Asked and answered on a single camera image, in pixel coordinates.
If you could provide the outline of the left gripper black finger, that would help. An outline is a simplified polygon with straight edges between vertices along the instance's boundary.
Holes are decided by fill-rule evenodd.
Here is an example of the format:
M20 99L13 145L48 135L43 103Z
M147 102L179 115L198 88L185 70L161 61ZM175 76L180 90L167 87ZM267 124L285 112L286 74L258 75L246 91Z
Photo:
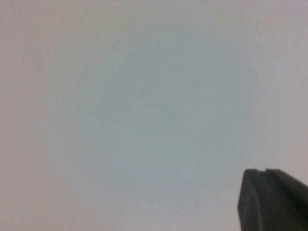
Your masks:
M237 209L243 231L306 231L308 187L279 169L246 169Z

